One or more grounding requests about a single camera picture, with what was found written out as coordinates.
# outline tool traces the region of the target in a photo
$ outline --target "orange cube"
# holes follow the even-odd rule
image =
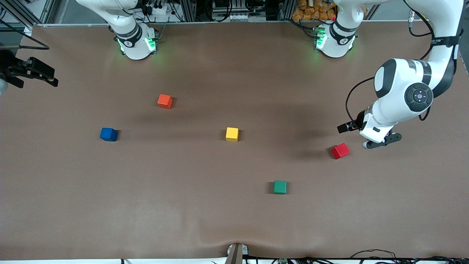
[[[173,99],[169,95],[160,94],[158,98],[158,105],[164,109],[171,109],[171,106],[173,105]]]

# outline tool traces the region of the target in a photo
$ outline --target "blue cube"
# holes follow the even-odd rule
[[[104,141],[115,142],[117,140],[117,131],[110,127],[103,127],[101,129],[101,134],[99,135],[99,138]]]

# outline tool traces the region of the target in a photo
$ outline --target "robotic arm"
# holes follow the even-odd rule
[[[400,134],[392,134],[391,129],[422,114],[453,81],[463,0],[407,0],[407,3],[433,23],[430,57],[428,61],[390,59],[377,70],[374,87],[378,100],[360,112],[356,120],[337,127],[339,133],[360,130],[368,140],[363,143],[364,148],[400,140]]]
[[[76,0],[80,5],[98,14],[112,28],[122,52],[132,60],[141,60],[156,52],[158,38],[155,29],[137,23],[132,15],[122,15],[123,10],[134,8],[137,0]]]
[[[11,50],[0,49],[0,95],[6,91],[8,83],[23,88],[24,82],[18,77],[42,80],[57,87],[59,81],[54,78],[54,74],[54,68],[35,57],[23,61],[16,58]]]
[[[340,58],[352,48],[355,32],[363,21],[363,5],[377,5],[389,0],[334,0],[339,8],[333,23],[318,27],[315,48],[331,58]]]

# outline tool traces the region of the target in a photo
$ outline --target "green led light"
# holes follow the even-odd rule
[[[122,43],[119,39],[117,39],[117,43],[119,43],[119,46],[121,46],[121,51],[124,52],[124,47],[122,46]]]
[[[322,36],[318,39],[318,44],[316,45],[316,48],[322,49],[324,47],[326,38],[327,38],[327,34],[323,33]]]
[[[155,40],[145,38],[145,42],[146,42],[148,48],[150,49],[150,51],[155,50]]]

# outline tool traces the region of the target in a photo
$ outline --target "yellow cube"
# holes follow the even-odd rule
[[[238,142],[239,129],[235,127],[227,128],[227,141]]]

